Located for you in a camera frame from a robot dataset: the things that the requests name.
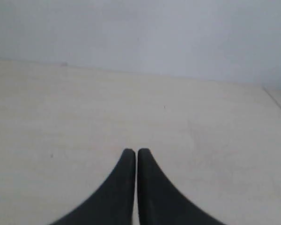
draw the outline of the white wall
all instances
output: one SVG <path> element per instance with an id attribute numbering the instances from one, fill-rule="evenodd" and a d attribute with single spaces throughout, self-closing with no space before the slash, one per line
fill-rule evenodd
<path id="1" fill-rule="evenodd" d="M 0 0 L 0 58 L 281 87 L 281 0 Z"/>

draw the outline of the beige floor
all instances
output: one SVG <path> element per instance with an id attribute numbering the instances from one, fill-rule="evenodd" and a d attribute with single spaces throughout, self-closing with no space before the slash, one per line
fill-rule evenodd
<path id="1" fill-rule="evenodd" d="M 150 147 L 173 183 L 225 223 L 281 225 L 281 91 L 269 93 L 0 60 L 0 225 L 66 214 L 125 147 Z"/>

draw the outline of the light-colored floor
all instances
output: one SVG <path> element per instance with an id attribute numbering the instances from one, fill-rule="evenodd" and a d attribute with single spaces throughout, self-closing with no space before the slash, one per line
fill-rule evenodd
<path id="1" fill-rule="evenodd" d="M 0 225 L 66 214 L 125 147 L 149 147 L 182 193 L 228 225 L 281 225 L 281 91 L 267 92 L 0 60 Z"/>

